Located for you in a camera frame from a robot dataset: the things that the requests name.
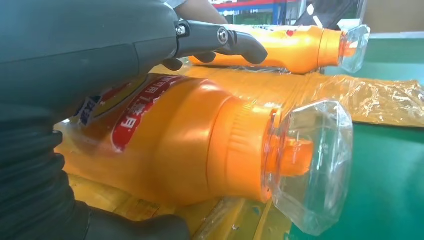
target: bottle label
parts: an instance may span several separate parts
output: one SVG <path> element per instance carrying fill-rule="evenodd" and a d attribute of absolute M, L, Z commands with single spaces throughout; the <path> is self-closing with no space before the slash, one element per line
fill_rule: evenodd
<path fill-rule="evenodd" d="M 182 76 L 162 76 L 141 90 L 128 105 L 112 132 L 112 144 L 117 152 L 124 151 L 137 127 L 157 100 Z"/>
<path fill-rule="evenodd" d="M 184 76 L 149 74 L 147 78 L 87 97 L 74 117 L 70 118 L 70 124 L 89 140 L 85 139 L 84 142 L 98 148 L 106 145 L 110 148 L 109 143 L 103 142 L 104 133 L 110 133 L 110 150 L 122 153 L 143 116 L 173 84 L 183 79 Z"/>

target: green table surface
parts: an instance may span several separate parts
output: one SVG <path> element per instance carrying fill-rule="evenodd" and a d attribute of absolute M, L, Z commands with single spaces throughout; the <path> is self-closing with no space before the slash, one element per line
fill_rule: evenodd
<path fill-rule="evenodd" d="M 355 77 L 418 80 L 424 38 L 371 35 Z M 335 67 L 328 75 L 346 74 Z M 319 237 L 292 226 L 290 240 L 424 239 L 424 129 L 355 123 L 349 193 L 339 222 Z"/>

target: orange bottle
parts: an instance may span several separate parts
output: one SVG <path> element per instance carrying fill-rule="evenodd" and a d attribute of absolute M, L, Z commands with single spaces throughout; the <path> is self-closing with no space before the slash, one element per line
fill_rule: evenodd
<path fill-rule="evenodd" d="M 227 28 L 251 34 L 266 48 L 268 56 L 258 66 L 286 68 L 294 74 L 327 66 L 357 72 L 362 67 L 370 33 L 366 25 L 348 32 L 317 26 L 227 25 Z M 240 55 L 217 54 L 207 64 L 193 56 L 189 59 L 195 65 L 252 66 Z"/>
<path fill-rule="evenodd" d="M 150 74 L 144 82 L 90 97 L 56 125 L 64 135 L 56 152 L 65 156 L 66 172 L 151 202 L 273 198 L 282 211 L 287 181 L 348 174 L 352 120 L 335 101 L 283 113 L 205 79 Z M 328 189 L 333 182 L 325 179 L 309 194 L 337 193 L 333 198 L 343 201 L 347 181 Z"/>

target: black hose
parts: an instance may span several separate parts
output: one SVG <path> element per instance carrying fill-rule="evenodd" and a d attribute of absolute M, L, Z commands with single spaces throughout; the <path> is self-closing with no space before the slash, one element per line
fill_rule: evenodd
<path fill-rule="evenodd" d="M 0 240 L 186 240 L 181 218 L 143 222 L 76 201 L 45 109 L 0 103 Z"/>

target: screw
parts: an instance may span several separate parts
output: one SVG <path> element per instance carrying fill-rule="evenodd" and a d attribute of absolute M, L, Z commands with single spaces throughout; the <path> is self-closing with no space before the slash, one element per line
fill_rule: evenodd
<path fill-rule="evenodd" d="M 184 26 L 181 26 L 181 25 L 180 26 L 177 26 L 175 28 L 175 31 L 176 31 L 176 34 L 178 36 L 182 36 L 182 35 L 186 34 L 186 28 Z"/>
<path fill-rule="evenodd" d="M 226 44 L 228 41 L 228 33 L 224 28 L 220 28 L 218 30 L 218 40 L 222 43 L 222 44 Z"/>

